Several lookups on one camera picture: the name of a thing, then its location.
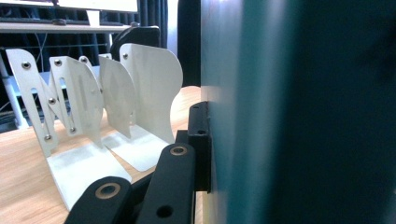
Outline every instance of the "monitor stand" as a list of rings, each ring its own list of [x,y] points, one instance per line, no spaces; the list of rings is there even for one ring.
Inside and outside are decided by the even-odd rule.
[[[100,26],[100,16],[98,10],[87,10],[88,21],[90,22],[90,26],[98,27]]]

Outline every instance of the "black plastic part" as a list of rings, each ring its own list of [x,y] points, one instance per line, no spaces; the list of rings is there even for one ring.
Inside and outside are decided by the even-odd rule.
[[[115,183],[120,185],[120,191],[109,199],[96,197],[95,192],[104,184]],[[65,223],[118,223],[125,219],[124,208],[131,193],[131,184],[126,179],[108,176],[93,182],[78,199],[70,211]]]
[[[145,45],[160,48],[161,47],[161,31],[155,26],[147,27],[131,27],[124,30],[116,36],[111,45],[111,57],[120,61],[120,47],[127,43]]]
[[[190,107],[188,144],[196,153],[195,190],[210,192],[212,143],[207,118],[207,102]]]
[[[172,144],[164,148],[137,223],[193,223],[194,170],[193,147]]]

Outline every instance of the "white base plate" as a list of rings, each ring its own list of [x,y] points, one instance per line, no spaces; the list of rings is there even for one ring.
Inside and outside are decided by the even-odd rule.
[[[132,181],[131,176],[110,151],[94,144],[51,156],[47,158],[47,161],[69,211],[85,189],[98,179],[117,176]]]
[[[161,152],[169,144],[138,125],[130,127],[132,139],[113,133],[103,139],[103,144],[131,164],[139,172],[157,164]]]

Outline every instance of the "white bracket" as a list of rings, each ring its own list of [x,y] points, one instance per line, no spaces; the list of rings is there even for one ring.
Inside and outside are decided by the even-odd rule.
[[[103,99],[91,68],[69,57],[49,58],[52,76],[60,101],[64,101],[61,83],[65,82],[71,115],[63,114],[74,122],[69,132],[86,134],[97,146],[102,147],[100,123],[103,116]]]
[[[128,71],[119,62],[99,57],[100,83],[105,99],[108,124],[131,138],[131,116],[136,109],[134,83]]]
[[[136,124],[174,143],[170,112],[183,81],[177,57],[167,49],[125,44],[120,48],[120,62],[134,82]]]

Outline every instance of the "hole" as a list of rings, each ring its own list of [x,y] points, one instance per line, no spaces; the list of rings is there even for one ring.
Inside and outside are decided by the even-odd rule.
[[[161,206],[157,210],[157,217],[166,218],[172,216],[173,209],[169,205]]]
[[[67,85],[66,85],[66,80],[64,80],[64,77],[59,78],[59,84],[61,85],[61,88],[64,91],[61,91],[59,93],[58,101],[60,103],[64,104],[64,108],[66,108],[66,111],[67,111],[67,116],[70,118],[72,110],[71,110],[70,102],[68,100],[69,94],[68,94],[68,89],[67,89]]]
[[[120,192],[119,184],[106,183],[96,190],[95,196],[98,199],[107,200],[107,199],[111,199],[112,197],[116,196],[119,192]]]
[[[31,108],[32,115],[30,115],[30,116],[35,117],[36,121],[40,121],[41,127],[44,128],[45,116],[43,113],[43,107],[47,106],[47,104],[43,104],[43,102],[41,102],[41,99],[38,96],[38,90],[36,88],[30,89],[30,93],[32,93],[32,98],[30,100],[32,101],[33,104],[35,104],[35,111],[33,110],[33,108]]]
[[[187,153],[187,149],[185,147],[172,147],[171,154],[174,156],[182,156]]]
[[[116,187],[114,187],[114,186],[112,186],[112,185],[109,185],[109,186],[105,186],[104,188],[102,188],[102,189],[100,190],[100,192],[101,192],[103,195],[108,195],[108,194],[113,193],[115,190],[116,190]]]

